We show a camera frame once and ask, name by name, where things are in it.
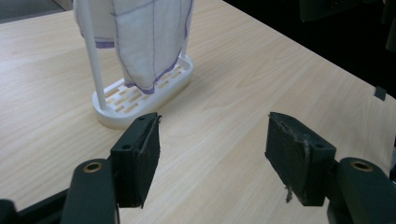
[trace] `black object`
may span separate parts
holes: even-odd
[[[377,86],[375,88],[374,96],[376,96],[378,99],[380,99],[382,101],[385,101],[385,98],[387,97],[387,90]]]
[[[330,223],[396,223],[396,188],[369,161],[334,159],[335,147],[299,120],[270,113],[265,156],[305,206],[328,198]]]
[[[110,150],[110,157],[85,161],[70,188],[17,212],[0,200],[0,224],[120,223],[119,207],[143,207],[160,158],[161,116],[137,118]]]

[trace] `stand base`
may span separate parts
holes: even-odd
[[[106,109],[102,110],[96,92],[92,95],[93,107],[98,120],[111,129],[127,129],[138,117],[156,112],[172,99],[191,78],[192,60],[179,57],[175,68],[163,75],[155,84],[154,94],[144,94],[137,87],[126,88],[123,78],[105,88]]]

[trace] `vertical rod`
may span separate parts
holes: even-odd
[[[78,0],[77,3],[79,3],[80,12],[78,16],[80,17],[80,22],[82,23],[82,34],[84,36],[85,46],[87,47],[88,56],[90,58],[93,82],[95,84],[99,106],[101,110],[106,110],[107,106],[105,91],[103,88],[99,57],[96,51],[95,39],[93,36],[92,18],[88,0]]]

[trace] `screw hole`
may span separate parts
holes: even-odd
[[[352,167],[354,167],[357,170],[364,171],[364,172],[372,172],[373,167],[370,164],[367,164],[363,161],[353,161],[351,163]]]
[[[101,170],[103,167],[103,164],[101,162],[91,162],[89,164],[87,164],[86,166],[84,166],[84,172],[85,173],[94,173],[97,172],[99,170]]]

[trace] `purple stripe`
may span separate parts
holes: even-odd
[[[96,47],[98,49],[113,49],[114,42],[113,41],[95,41]]]
[[[141,91],[142,91],[143,93],[145,93],[145,94],[153,94],[153,93],[155,92],[154,83],[158,82],[158,80],[160,80],[161,77],[163,77],[163,75],[165,75],[166,73],[172,71],[172,69],[174,69],[174,67],[175,67],[176,64],[177,64],[177,60],[178,60],[178,55],[177,55],[176,59],[174,60],[174,62],[173,62],[168,68],[166,68],[165,70],[163,70],[163,72],[162,72],[158,77],[156,77],[156,78],[154,79],[153,85],[152,85],[151,89],[149,89],[149,90],[144,90],[144,89],[138,87],[135,83],[126,83],[126,82],[124,82],[124,85],[125,85],[125,87],[127,87],[127,88],[137,87],[139,90],[141,90]]]

